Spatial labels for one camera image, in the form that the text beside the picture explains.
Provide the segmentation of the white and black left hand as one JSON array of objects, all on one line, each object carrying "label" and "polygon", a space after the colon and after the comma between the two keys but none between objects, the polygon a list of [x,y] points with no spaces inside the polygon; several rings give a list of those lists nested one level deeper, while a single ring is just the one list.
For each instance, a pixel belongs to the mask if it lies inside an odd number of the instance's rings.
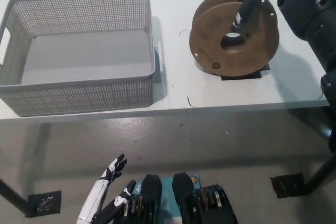
[{"label": "white and black left hand", "polygon": [[88,194],[76,223],[110,223],[114,218],[121,215],[134,191],[135,180],[131,180],[121,193],[105,207],[103,207],[103,203],[109,186],[122,175],[126,163],[127,159],[124,158],[124,154],[121,154],[107,166]]}]

